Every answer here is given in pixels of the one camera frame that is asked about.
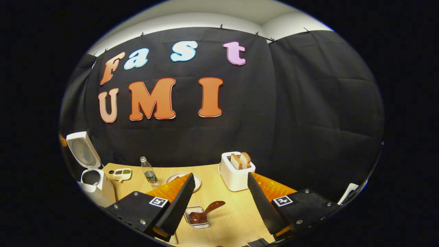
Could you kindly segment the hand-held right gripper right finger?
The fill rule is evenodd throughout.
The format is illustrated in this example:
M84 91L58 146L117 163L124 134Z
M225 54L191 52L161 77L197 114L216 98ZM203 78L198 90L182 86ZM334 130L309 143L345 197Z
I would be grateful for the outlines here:
M342 207L310 190L294 190L254 172L248 189L259 214L275 240L298 238L317 228Z

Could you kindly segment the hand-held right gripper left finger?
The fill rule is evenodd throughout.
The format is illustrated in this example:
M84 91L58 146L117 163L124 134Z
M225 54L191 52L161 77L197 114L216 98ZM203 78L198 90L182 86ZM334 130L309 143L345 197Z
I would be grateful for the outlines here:
M168 242L175 234L195 188L188 173L148 193L134 191L105 208L131 228Z

